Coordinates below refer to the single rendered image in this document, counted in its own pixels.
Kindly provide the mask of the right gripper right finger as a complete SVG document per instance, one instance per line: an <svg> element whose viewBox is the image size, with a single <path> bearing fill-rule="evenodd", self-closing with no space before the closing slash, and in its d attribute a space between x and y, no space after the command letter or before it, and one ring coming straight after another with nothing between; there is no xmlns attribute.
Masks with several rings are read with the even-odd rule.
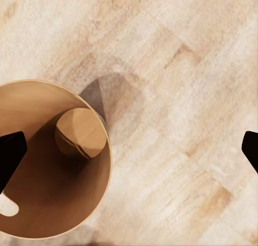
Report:
<svg viewBox="0 0 258 246"><path fill-rule="evenodd" d="M241 149L258 173L258 133L247 131Z"/></svg>

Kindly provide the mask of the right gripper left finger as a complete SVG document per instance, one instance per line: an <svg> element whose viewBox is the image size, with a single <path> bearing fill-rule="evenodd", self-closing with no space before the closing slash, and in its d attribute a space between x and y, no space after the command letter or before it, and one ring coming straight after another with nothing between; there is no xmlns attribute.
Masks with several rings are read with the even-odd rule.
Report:
<svg viewBox="0 0 258 246"><path fill-rule="evenodd" d="M23 131L0 137L0 194L27 152Z"/></svg>

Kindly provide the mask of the trash can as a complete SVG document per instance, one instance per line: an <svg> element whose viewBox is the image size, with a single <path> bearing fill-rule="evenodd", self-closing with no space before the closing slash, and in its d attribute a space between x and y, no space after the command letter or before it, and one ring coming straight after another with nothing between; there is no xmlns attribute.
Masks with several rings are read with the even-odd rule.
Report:
<svg viewBox="0 0 258 246"><path fill-rule="evenodd" d="M0 85L0 137L23 131L27 152L2 194L19 212L0 233L23 240L64 235L85 223L110 186L108 127L84 99L39 79Z"/></svg>

